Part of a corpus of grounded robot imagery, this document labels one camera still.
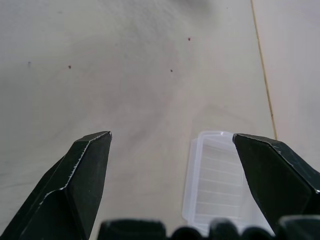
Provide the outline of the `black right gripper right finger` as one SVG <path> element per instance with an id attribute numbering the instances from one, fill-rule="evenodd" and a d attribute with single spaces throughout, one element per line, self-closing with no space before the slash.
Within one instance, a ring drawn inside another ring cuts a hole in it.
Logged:
<path id="1" fill-rule="evenodd" d="M 320 173 L 285 143 L 235 133 L 251 195 L 277 237 L 320 235 Z"/>

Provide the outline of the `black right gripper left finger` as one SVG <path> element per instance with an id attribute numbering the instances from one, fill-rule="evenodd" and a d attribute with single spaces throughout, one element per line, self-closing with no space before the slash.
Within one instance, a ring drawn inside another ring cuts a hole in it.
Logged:
<path id="1" fill-rule="evenodd" d="M 88 240 L 102 200 L 112 133 L 76 140 L 40 179 L 0 238 Z"/>

